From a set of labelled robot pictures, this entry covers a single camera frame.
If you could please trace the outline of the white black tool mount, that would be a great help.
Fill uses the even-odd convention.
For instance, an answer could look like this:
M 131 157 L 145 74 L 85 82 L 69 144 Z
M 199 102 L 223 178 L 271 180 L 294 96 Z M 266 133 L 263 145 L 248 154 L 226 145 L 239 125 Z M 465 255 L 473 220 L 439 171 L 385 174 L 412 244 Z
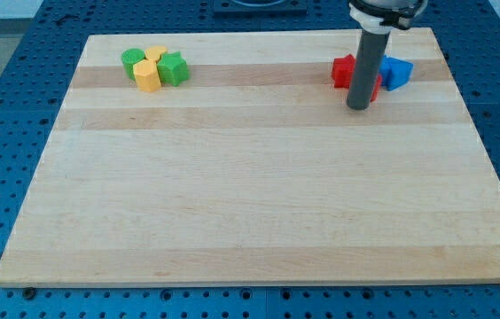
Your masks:
M 408 30 L 428 6 L 427 0 L 349 0 L 349 14 L 361 28 L 375 35 Z

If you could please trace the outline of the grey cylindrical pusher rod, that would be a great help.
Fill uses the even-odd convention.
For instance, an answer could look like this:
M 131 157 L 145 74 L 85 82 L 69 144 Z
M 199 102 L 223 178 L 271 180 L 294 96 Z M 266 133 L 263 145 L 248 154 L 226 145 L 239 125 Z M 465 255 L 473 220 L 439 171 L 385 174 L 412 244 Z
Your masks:
M 389 33 L 379 35 L 362 31 L 346 100 L 350 109 L 362 111 L 370 106 L 388 38 Z

